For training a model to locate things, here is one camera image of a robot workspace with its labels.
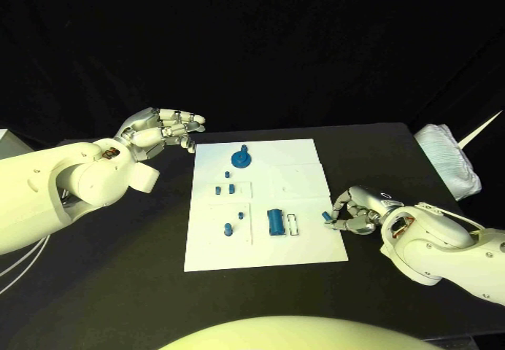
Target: black table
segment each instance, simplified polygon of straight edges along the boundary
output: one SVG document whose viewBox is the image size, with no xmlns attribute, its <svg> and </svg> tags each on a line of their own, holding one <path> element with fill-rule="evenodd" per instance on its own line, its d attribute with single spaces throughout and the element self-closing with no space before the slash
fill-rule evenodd
<svg viewBox="0 0 505 350">
<path fill-rule="evenodd" d="M 459 211 L 403 124 L 195 135 L 198 143 L 310 138 L 332 200 L 365 184 Z M 505 331 L 502 306 L 446 280 L 408 280 L 379 254 L 379 232 L 343 232 L 348 262 L 185 273 L 193 156 L 170 147 L 149 164 L 162 172 L 153 193 L 128 190 L 56 233 L 0 296 L 0 349 L 154 349 L 270 315 L 351 319 L 423 339 Z"/>
</svg>

